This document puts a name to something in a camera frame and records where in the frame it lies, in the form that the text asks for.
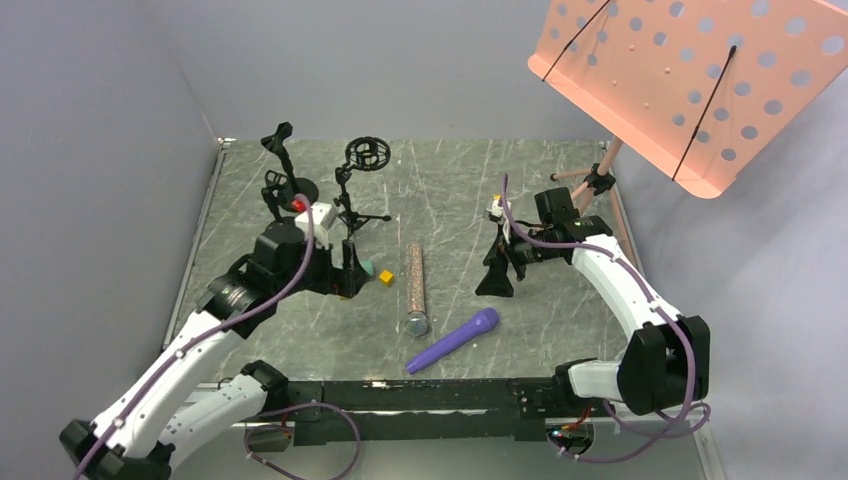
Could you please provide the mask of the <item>purple microphone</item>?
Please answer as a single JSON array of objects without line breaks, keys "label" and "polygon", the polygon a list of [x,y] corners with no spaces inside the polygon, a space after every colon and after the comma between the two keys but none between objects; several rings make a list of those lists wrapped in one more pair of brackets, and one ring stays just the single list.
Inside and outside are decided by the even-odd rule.
[{"label": "purple microphone", "polygon": [[500,315],[494,308],[487,307],[478,311],[467,322],[409,360],[405,365],[406,372],[414,375],[427,369],[466,343],[492,331],[499,323]]}]

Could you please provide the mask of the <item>rhinestone glitter microphone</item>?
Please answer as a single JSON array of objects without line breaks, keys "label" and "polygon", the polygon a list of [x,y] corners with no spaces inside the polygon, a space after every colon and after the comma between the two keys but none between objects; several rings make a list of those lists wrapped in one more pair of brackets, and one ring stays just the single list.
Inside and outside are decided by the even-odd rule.
[{"label": "rhinestone glitter microphone", "polygon": [[423,268],[423,249],[417,242],[406,247],[407,316],[405,329],[412,337],[421,337],[429,331]]}]

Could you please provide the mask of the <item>round-base mic stand front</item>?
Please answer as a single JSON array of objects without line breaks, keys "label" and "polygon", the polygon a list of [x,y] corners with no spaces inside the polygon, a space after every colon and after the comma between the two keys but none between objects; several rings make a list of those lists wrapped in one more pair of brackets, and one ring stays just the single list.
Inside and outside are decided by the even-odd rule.
[{"label": "round-base mic stand front", "polygon": [[283,173],[267,170],[264,175],[264,182],[265,186],[261,189],[260,194],[276,223],[284,223],[285,215],[300,212],[295,204],[296,193]]}]

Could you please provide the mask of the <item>tripod stand with shock mount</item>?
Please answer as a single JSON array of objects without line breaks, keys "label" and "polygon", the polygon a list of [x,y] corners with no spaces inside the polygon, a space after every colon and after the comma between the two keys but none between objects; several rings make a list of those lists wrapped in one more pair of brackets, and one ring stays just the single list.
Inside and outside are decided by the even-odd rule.
[{"label": "tripod stand with shock mount", "polygon": [[391,155],[389,144],[375,136],[360,136],[346,145],[344,160],[334,171],[339,194],[333,203],[340,210],[339,219],[345,227],[347,240],[353,240],[355,234],[369,222],[388,222],[392,219],[389,213],[367,213],[361,210],[363,188],[366,186],[361,176],[387,167]]}]

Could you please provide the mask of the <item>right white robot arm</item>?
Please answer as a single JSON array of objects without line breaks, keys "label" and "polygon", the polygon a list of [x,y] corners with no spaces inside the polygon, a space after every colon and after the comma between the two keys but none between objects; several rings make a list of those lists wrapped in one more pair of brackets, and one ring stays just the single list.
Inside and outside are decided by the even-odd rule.
[{"label": "right white robot arm", "polygon": [[528,265],[561,259],[591,283],[627,339],[618,361],[589,358],[559,365],[553,375],[558,402],[606,400],[644,415],[703,399],[709,389],[707,323],[662,299],[607,223],[581,215],[567,188],[543,191],[534,200],[539,221],[530,224],[513,218],[508,200],[494,197],[487,214],[497,233],[476,295],[511,297],[510,270],[522,281]]}]

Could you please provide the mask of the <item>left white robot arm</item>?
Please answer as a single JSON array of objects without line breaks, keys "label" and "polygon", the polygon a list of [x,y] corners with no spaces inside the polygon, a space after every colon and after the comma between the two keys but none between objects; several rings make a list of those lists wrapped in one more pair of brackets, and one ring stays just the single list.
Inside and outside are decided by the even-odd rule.
[{"label": "left white robot arm", "polygon": [[190,407],[195,387],[240,346],[283,298],[311,291],[354,297],[368,280],[353,241],[342,264],[321,225],[282,223],[257,237],[254,249],[211,281],[183,328],[142,377],[93,420],[73,420],[60,442],[75,478],[167,479],[189,455],[231,424],[293,410],[305,393],[275,367],[255,360],[223,388]]}]

